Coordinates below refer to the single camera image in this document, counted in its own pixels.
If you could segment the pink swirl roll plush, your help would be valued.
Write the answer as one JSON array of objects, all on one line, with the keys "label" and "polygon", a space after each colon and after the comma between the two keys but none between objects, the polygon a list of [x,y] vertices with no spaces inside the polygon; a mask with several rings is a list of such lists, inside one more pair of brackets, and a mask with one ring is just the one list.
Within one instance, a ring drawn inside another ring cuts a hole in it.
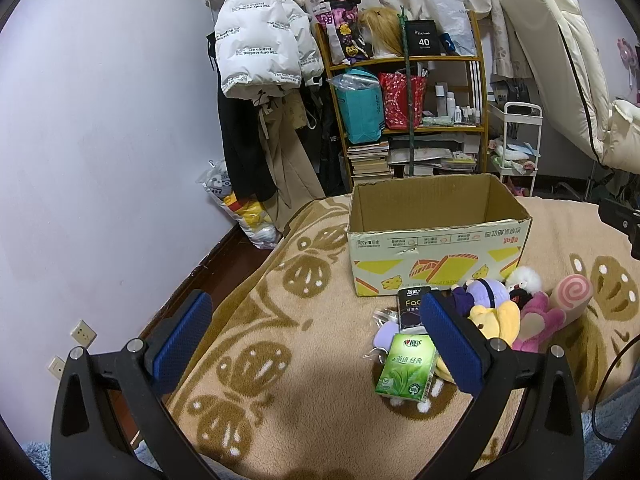
[{"label": "pink swirl roll plush", "polygon": [[563,278],[552,290],[549,307],[564,314],[562,327],[580,318],[593,296],[591,282],[582,274],[570,274]]}]

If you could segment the pink plush toy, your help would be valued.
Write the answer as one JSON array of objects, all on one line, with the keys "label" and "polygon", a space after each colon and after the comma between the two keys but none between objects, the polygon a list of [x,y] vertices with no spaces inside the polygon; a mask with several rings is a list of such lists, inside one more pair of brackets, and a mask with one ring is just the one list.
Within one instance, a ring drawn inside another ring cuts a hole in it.
[{"label": "pink plush toy", "polygon": [[521,310],[520,332],[513,341],[512,349],[537,353],[542,344],[562,328],[565,321],[565,312],[551,307],[550,298],[545,292],[536,292]]}]

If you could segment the yellow plush toy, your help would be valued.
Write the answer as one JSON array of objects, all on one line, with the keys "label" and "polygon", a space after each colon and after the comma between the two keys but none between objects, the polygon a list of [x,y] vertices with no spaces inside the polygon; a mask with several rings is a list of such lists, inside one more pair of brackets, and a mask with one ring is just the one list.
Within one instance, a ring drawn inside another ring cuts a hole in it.
[{"label": "yellow plush toy", "polygon": [[[454,314],[457,315],[458,318],[473,323],[486,339],[501,338],[511,347],[518,336],[521,324],[520,310],[518,310],[518,306],[511,300],[506,300],[503,304],[500,304],[498,308],[484,307],[478,304],[477,306],[470,307],[468,313],[458,312],[458,308],[454,304],[453,296],[443,296],[442,300],[454,310]],[[448,330],[435,328],[433,324],[430,324],[427,333],[430,334],[438,351],[435,368],[436,376],[445,382],[454,384],[454,378],[451,376],[446,361],[442,357],[440,344],[434,339],[435,336],[439,336],[443,341],[450,342],[451,337],[449,336]]]}]

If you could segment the green tissue pack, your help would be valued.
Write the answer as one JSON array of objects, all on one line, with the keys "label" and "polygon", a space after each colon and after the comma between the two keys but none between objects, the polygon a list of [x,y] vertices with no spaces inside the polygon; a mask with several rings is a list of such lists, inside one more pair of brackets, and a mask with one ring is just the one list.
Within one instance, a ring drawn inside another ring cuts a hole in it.
[{"label": "green tissue pack", "polygon": [[438,353],[427,334],[397,334],[390,345],[375,392],[422,402],[430,390]]}]

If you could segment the purple haired plush doll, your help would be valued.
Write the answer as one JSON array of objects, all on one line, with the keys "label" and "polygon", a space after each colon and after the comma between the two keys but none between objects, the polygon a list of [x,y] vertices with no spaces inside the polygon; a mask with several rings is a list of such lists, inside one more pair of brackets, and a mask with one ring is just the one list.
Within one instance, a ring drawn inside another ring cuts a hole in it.
[{"label": "purple haired plush doll", "polygon": [[495,309],[508,301],[510,295],[501,282],[491,278],[479,278],[463,286],[454,286],[451,289],[450,299],[457,314],[467,318],[472,307]]}]

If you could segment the white fluffy plush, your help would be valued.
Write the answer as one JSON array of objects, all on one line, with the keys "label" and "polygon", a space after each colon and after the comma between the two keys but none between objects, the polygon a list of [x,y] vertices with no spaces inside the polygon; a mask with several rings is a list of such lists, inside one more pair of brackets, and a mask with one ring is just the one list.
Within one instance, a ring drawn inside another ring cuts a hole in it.
[{"label": "white fluffy plush", "polygon": [[542,281],[539,274],[528,266],[516,268],[504,282],[510,299],[515,302],[520,309],[533,298],[537,292],[542,291]]}]

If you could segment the beige patterned fleece blanket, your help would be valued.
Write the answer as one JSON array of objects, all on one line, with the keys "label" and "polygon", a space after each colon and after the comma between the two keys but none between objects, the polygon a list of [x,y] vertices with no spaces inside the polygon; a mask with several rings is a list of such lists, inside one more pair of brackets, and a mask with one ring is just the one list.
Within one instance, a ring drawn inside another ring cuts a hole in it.
[{"label": "beige patterned fleece blanket", "polygon": [[[553,337],[582,408],[600,408],[639,357],[639,265],[597,207],[529,198],[523,263],[552,288],[589,278],[581,318]],[[252,479],[411,479],[469,404],[435,380],[423,404],[375,392],[374,315],[392,296],[360,297],[347,244],[348,196],[310,203],[266,262],[217,308],[169,401],[194,448]]]}]

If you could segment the open cardboard box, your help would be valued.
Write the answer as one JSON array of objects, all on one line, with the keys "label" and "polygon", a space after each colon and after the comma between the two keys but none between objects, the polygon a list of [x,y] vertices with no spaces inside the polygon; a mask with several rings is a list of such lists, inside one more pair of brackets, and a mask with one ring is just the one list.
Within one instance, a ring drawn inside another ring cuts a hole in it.
[{"label": "open cardboard box", "polygon": [[347,226],[356,293],[503,281],[520,263],[531,225],[526,208],[491,174],[358,184]]}]

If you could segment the wooden shelf unit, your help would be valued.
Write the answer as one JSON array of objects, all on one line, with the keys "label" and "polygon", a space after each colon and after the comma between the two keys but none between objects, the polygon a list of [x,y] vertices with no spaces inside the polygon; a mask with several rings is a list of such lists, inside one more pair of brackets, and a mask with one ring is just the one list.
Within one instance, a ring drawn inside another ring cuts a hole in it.
[{"label": "wooden shelf unit", "polygon": [[[382,131],[383,136],[399,136],[400,134],[406,134],[409,137],[409,174],[413,175],[414,155],[413,150],[416,148],[416,134],[420,136],[434,136],[436,132],[463,132],[473,133],[480,137],[480,147],[478,148],[478,154],[476,156],[476,170],[481,174],[488,171],[488,88],[487,78],[485,74],[485,62],[482,42],[480,41],[480,25],[478,24],[478,18],[473,11],[468,12],[469,21],[472,29],[472,36],[475,42],[476,55],[463,56],[463,55],[408,55],[408,40],[405,29],[405,21],[400,18],[400,28],[402,35],[402,44],[404,45],[404,55],[396,56],[396,58],[369,58],[368,60],[359,61],[352,65],[347,64],[334,64],[331,61],[330,49],[328,38],[326,38],[326,32],[323,30],[320,24],[316,25],[316,39],[318,40],[320,53],[324,63],[324,69],[326,70],[326,76],[332,78],[338,73],[343,73],[350,68],[368,68],[378,67],[384,64],[396,64],[401,63],[404,66],[404,71],[401,75],[405,79],[405,96],[400,99],[401,103],[405,103],[406,106],[402,107],[398,105],[400,112],[407,113],[406,128],[394,129],[385,128]],[[419,63],[426,62],[460,62],[466,66],[466,81],[465,86],[454,86],[452,92],[457,96],[460,92],[465,92],[468,95],[468,101],[470,107],[476,110],[478,113],[477,122],[474,125],[471,124],[454,124],[450,127],[442,126],[416,126],[414,118],[416,117],[416,107],[414,103],[413,84],[411,65],[418,65]]]}]

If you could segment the plastic bag of toys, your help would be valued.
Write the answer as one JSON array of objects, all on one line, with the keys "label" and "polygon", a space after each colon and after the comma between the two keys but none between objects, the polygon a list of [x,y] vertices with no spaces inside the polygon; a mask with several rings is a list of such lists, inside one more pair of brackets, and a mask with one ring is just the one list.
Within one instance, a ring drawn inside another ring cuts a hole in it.
[{"label": "plastic bag of toys", "polygon": [[258,249],[271,250],[281,238],[270,215],[254,197],[239,198],[232,190],[226,162],[208,162],[207,169],[196,180],[213,202],[233,220]]}]

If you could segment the stack of books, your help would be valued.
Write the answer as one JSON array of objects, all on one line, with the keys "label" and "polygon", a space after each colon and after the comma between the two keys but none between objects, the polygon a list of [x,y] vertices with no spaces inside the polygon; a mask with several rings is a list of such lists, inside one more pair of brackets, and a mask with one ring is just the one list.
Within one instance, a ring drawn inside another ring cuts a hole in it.
[{"label": "stack of books", "polygon": [[387,141],[352,145],[347,149],[352,182],[355,184],[390,180],[394,170],[388,163],[390,144]]}]

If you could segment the red patterned bag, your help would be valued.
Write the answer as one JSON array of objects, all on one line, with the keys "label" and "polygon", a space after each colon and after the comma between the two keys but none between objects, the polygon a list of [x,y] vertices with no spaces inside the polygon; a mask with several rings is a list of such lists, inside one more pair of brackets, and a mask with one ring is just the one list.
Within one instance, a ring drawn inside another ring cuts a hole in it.
[{"label": "red patterned bag", "polygon": [[[408,129],[406,75],[404,73],[379,73],[383,97],[384,120],[387,129]],[[414,126],[422,124],[422,110],[427,78],[412,76]]]}]

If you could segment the green metal pole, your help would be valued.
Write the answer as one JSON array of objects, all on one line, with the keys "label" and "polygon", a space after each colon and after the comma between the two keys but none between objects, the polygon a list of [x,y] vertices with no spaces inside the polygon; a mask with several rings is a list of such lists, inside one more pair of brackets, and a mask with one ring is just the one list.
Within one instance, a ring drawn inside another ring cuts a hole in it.
[{"label": "green metal pole", "polygon": [[406,93],[407,93],[407,107],[408,107],[408,135],[409,135],[409,171],[408,176],[414,176],[414,105],[413,105],[413,86],[411,75],[411,62],[408,47],[407,36],[407,14],[403,6],[400,7],[400,13],[398,14],[398,21],[400,26],[400,39],[402,44],[402,55],[405,62],[405,75],[406,75]]}]

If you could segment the blonde wig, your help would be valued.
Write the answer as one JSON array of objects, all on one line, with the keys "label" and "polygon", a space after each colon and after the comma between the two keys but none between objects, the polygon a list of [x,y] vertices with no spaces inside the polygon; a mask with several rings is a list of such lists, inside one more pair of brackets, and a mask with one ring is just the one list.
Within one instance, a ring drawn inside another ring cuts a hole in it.
[{"label": "blonde wig", "polygon": [[359,14],[359,23],[366,33],[375,58],[402,55],[400,23],[396,10],[386,6],[364,9]]}]

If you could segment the wall socket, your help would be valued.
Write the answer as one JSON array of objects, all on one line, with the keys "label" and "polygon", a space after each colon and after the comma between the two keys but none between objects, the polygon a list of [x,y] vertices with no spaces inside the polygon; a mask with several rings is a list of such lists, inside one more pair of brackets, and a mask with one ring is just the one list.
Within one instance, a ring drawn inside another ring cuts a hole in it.
[{"label": "wall socket", "polygon": [[84,320],[79,320],[70,331],[70,336],[81,347],[89,348],[93,341],[96,340],[96,336],[98,336],[98,334]]}]

